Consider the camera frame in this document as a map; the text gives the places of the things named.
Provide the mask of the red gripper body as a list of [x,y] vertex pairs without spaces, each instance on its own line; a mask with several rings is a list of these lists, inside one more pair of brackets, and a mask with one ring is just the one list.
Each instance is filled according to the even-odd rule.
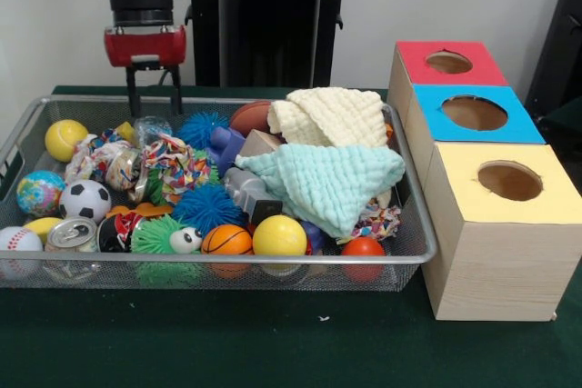
[[162,66],[180,65],[186,59],[186,28],[167,25],[165,31],[119,31],[108,27],[104,32],[105,52],[113,67],[129,67],[144,62],[158,62]]

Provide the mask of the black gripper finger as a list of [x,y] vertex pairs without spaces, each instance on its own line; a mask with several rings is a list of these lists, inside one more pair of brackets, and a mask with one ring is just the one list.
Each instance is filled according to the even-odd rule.
[[135,72],[136,69],[133,66],[128,66],[125,69],[126,89],[131,116],[139,117],[141,114],[141,100],[135,84]]
[[172,65],[168,68],[168,72],[172,77],[172,83],[175,91],[172,93],[170,101],[173,114],[183,113],[182,91],[181,91],[181,74],[178,65]]

